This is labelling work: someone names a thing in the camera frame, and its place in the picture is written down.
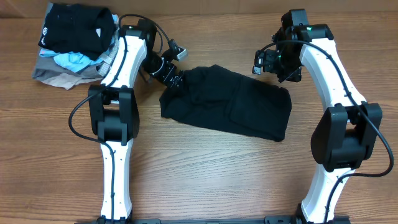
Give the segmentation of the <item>black t-shirt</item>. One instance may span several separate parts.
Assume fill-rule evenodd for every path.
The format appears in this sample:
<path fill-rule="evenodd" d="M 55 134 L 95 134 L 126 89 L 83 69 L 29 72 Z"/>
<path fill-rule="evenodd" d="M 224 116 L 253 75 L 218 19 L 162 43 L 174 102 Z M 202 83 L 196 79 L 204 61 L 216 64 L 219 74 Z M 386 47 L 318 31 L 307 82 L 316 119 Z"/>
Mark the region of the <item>black t-shirt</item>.
<path fill-rule="evenodd" d="M 161 115 L 180 123 L 283 141 L 292 102 L 288 90 L 219 65 L 183 73 L 182 86 L 166 89 Z"/>

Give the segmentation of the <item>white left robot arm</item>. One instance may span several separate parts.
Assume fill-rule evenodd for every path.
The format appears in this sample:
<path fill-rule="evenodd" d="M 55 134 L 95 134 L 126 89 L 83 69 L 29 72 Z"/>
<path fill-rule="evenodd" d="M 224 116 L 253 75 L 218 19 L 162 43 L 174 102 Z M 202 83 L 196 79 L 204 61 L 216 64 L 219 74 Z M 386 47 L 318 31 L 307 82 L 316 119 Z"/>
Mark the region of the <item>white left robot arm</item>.
<path fill-rule="evenodd" d="M 173 39 L 163 54 L 153 50 L 156 35 L 165 32 L 154 21 L 140 17 L 137 25 L 119 28 L 118 51 L 100 85 L 88 90 L 91 127 L 100 143 L 104 162 L 103 204 L 97 223 L 131 223 L 130 155 L 139 132 L 134 83 L 140 70 L 174 90 L 183 85 L 183 73 L 173 60 L 187 51 Z"/>

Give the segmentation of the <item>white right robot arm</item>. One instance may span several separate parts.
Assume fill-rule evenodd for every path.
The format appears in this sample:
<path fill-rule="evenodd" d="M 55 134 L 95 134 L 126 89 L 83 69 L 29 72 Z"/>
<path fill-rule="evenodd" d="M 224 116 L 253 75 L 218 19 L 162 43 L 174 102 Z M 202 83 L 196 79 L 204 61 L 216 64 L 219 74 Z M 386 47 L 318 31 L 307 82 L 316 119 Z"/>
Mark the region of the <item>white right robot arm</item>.
<path fill-rule="evenodd" d="M 268 216 L 265 223 L 349 223 L 334 209 L 346 181 L 370 158 L 382 110 L 368 103 L 353 85 L 338 56 L 334 36 L 326 24 L 311 25 L 304 9 L 281 18 L 272 45 L 255 54 L 252 72 L 275 73 L 279 82 L 299 82 L 305 67 L 317 88 L 324 114 L 311 136 L 317 163 L 307 196 L 295 215 Z"/>

